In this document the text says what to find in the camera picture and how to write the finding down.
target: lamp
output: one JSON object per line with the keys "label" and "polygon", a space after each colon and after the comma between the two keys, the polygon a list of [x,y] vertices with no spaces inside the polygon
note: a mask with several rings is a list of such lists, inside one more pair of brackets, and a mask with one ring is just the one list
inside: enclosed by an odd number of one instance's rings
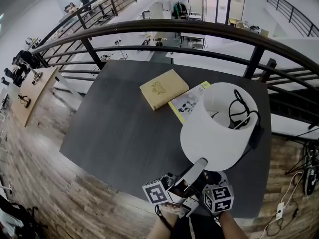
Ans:
{"label": "lamp", "polygon": [[212,84],[182,127],[181,147],[192,163],[205,158],[206,170],[226,170],[242,156],[258,118],[257,105],[245,90],[230,83]]}
{"label": "lamp", "polygon": [[43,75],[43,72],[36,72],[28,63],[26,63],[22,58],[19,59],[19,63],[25,65],[28,69],[30,69],[34,73],[33,81],[31,82],[33,85],[40,80]]}
{"label": "lamp", "polygon": [[29,107],[31,99],[28,98],[28,96],[23,96],[22,94],[18,94],[18,99],[21,99],[20,103],[23,104],[25,108]]}

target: dark gray table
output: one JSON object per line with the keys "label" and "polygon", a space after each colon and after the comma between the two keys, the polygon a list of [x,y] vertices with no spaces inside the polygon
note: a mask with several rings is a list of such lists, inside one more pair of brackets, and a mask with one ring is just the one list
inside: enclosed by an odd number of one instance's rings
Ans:
{"label": "dark gray table", "polygon": [[232,213],[258,215],[270,165],[271,121],[266,85],[242,77],[179,65],[110,60],[94,81],[73,118],[60,152],[107,184],[146,200],[142,185],[191,163],[180,146],[182,124],[168,105],[153,111],[140,85],[174,69],[193,88],[203,81],[229,82],[254,98],[265,132],[226,174],[233,186]]}

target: yellow book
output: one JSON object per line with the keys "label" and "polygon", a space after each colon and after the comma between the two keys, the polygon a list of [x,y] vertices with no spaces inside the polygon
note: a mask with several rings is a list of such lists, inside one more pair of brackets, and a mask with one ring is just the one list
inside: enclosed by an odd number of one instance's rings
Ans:
{"label": "yellow book", "polygon": [[153,111],[189,90],[186,82],[173,70],[169,70],[140,86],[142,94]]}

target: book cover emblem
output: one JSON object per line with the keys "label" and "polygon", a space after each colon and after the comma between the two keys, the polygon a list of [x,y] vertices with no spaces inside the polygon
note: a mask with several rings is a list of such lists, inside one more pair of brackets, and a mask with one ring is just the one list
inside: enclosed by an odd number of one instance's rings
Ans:
{"label": "book cover emblem", "polygon": [[159,81],[156,81],[156,82],[152,85],[152,91],[153,91],[154,93],[157,93],[158,95],[161,95],[161,94],[166,93],[165,87],[164,87]]}

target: strap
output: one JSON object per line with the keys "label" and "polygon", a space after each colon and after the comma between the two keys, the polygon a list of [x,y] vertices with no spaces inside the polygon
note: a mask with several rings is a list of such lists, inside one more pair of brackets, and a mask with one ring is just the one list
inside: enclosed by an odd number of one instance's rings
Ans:
{"label": "strap", "polygon": [[173,228],[171,227],[171,225],[167,222],[167,220],[164,218],[164,216],[162,215],[162,213],[160,212],[160,208],[159,205],[155,206],[155,213],[157,214],[157,216],[159,216],[160,220],[164,223],[164,225],[169,229],[169,231],[173,231]]}

